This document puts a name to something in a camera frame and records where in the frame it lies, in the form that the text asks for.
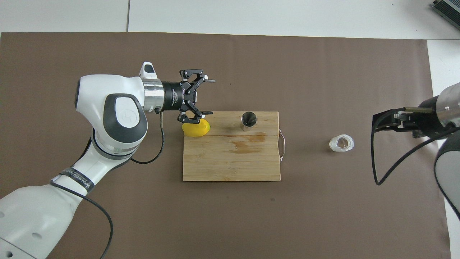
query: brown mat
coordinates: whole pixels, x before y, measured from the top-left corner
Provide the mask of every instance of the brown mat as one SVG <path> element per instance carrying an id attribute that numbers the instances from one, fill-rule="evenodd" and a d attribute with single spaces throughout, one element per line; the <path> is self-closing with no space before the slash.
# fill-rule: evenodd
<path id="1" fill-rule="evenodd" d="M 372 177 L 372 114 L 417 106 L 431 93 L 426 41 L 165 33 L 3 33 L 0 197 L 49 179 L 79 157 L 91 133 L 75 111 L 88 74 L 136 76 L 151 61 L 162 80 L 203 68 L 211 111 L 279 111 L 281 182 L 182 182 L 177 113 L 165 114 L 163 155 L 128 163 L 89 195 L 111 214 L 107 258 L 450 258 L 436 147 L 405 161 L 380 187 Z M 159 118 L 135 158 L 160 148 Z M 349 134 L 355 148 L 328 150 Z M 376 135 L 380 176 L 420 143 Z M 109 225 L 83 202 L 49 258 L 98 258 Z"/>

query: metal ring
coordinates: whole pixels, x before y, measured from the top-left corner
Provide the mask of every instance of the metal ring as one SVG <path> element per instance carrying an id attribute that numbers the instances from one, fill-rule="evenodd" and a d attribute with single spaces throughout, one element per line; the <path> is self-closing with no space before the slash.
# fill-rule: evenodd
<path id="1" fill-rule="evenodd" d="M 281 162 L 281 161 L 283 161 L 283 156 L 284 156 L 284 153 L 286 152 L 286 139 L 284 138 L 284 135 L 281 132 L 281 129 L 280 129 L 280 134 L 278 135 L 278 138 L 280 136 L 281 136 L 281 138 L 283 138 L 283 154 L 280 155 L 280 162 Z"/>

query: wooden cutting board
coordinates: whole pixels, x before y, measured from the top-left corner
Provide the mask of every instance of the wooden cutting board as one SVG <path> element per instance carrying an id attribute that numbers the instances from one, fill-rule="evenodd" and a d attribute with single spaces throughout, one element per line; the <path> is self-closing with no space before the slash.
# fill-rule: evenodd
<path id="1" fill-rule="evenodd" d="M 184 136 L 185 182 L 280 181 L 278 112 L 254 112 L 250 131 L 240 128 L 244 112 L 214 112 L 202 137 Z"/>

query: black cable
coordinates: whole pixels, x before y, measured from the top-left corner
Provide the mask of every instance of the black cable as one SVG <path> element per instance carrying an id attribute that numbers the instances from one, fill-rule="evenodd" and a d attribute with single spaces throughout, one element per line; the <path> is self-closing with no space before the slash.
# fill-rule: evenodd
<path id="1" fill-rule="evenodd" d="M 154 157 L 152 160 L 149 160 L 147 162 L 137 161 L 132 157 L 131 157 L 131 161 L 136 162 L 138 164 L 145 165 L 145 164 L 148 164 L 148 163 L 152 163 L 153 161 L 155 161 L 161 155 L 161 153 L 163 152 L 163 148 L 165 146 L 165 132 L 163 131 L 163 128 L 160 128 L 160 130 L 161 130 L 161 148 L 160 148 L 160 151 L 158 152 L 158 155 L 156 155 L 156 157 Z"/>
<path id="2" fill-rule="evenodd" d="M 438 139 L 441 139 L 447 135 L 450 135 L 458 130 L 460 130 L 460 127 L 457 127 L 457 128 L 452 128 L 452 129 L 449 129 L 443 133 L 440 133 L 440 134 L 437 134 L 435 135 L 433 138 L 430 138 L 429 140 L 427 141 L 424 141 L 422 143 L 420 143 L 419 145 L 415 146 L 414 148 L 412 148 L 411 150 L 409 150 L 407 153 L 405 153 L 400 159 L 398 159 L 398 161 L 396 161 L 396 163 L 393 164 L 393 166 L 391 166 L 391 168 L 386 172 L 386 174 L 382 177 L 382 179 L 379 181 L 377 179 L 377 172 L 375 171 L 375 158 L 374 158 L 374 134 L 375 134 L 375 130 L 377 128 L 377 125 L 379 125 L 379 123 L 385 119 L 386 117 L 388 117 L 389 115 L 391 114 L 394 114 L 395 112 L 403 112 L 405 111 L 405 108 L 400 108 L 400 109 L 393 109 L 393 110 L 389 110 L 387 113 L 383 114 L 382 116 L 380 116 L 374 124 L 372 124 L 372 130 L 371 130 L 371 160 L 372 160 L 372 171 L 374 172 L 374 180 L 375 180 L 375 184 L 377 185 L 381 185 L 383 184 L 383 182 L 388 178 L 388 176 L 393 172 L 393 170 L 401 163 L 403 162 L 408 156 L 410 156 L 411 154 L 413 154 L 415 151 L 419 150 L 420 148 L 430 144 L 431 142 L 433 141 L 436 141 Z"/>
<path id="3" fill-rule="evenodd" d="M 61 186 L 61 185 L 57 184 L 57 183 L 53 182 L 53 180 L 50 181 L 50 185 L 52 185 L 54 187 L 57 187 L 59 189 L 62 189 L 64 191 L 66 191 L 66 192 L 69 192 L 69 193 L 71 193 L 73 195 L 76 195 L 76 196 L 78 196 L 78 197 L 80 197 L 80 198 L 82 198 L 82 199 L 84 199 L 86 201 L 89 201 L 94 206 L 96 206 L 98 209 L 100 209 L 104 213 L 104 215 L 107 217 L 107 219 L 109 220 L 109 224 L 110 224 L 110 236 L 109 236 L 109 241 L 107 241 L 107 246 L 105 247 L 105 250 L 104 250 L 104 252 L 102 253 L 102 255 L 100 257 L 100 259 L 104 258 L 105 254 L 109 250 L 110 243 L 112 242 L 112 236 L 113 236 L 113 233 L 114 233 L 114 225 L 113 225 L 113 222 L 112 222 L 112 218 L 110 218 L 109 213 L 104 208 L 102 208 L 102 206 L 100 206 L 97 202 L 95 202 L 95 201 L 91 200 L 90 198 L 88 198 L 88 197 L 86 197 L 84 195 L 81 195 L 81 194 L 79 194 L 79 193 L 77 193 L 77 192 L 75 192 L 75 191 L 73 191 L 71 189 L 65 188 L 64 186 Z"/>
<path id="4" fill-rule="evenodd" d="M 86 151 L 88 151 L 89 145 L 91 145 L 91 138 L 88 139 L 88 143 L 86 144 L 85 150 L 83 150 L 83 153 L 81 153 L 81 155 L 77 159 L 77 161 L 80 160 L 86 154 Z"/>

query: lemon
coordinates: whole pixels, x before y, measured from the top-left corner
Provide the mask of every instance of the lemon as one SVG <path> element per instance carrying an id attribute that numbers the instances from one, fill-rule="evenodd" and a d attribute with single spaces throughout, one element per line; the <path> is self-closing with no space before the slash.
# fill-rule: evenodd
<path id="1" fill-rule="evenodd" d="M 200 119 L 199 124 L 182 124 L 182 130 L 184 131 L 184 134 L 189 137 L 201 137 L 205 135 L 210 130 L 210 128 L 211 126 L 209 125 L 209 122 L 207 122 L 205 119 Z"/>

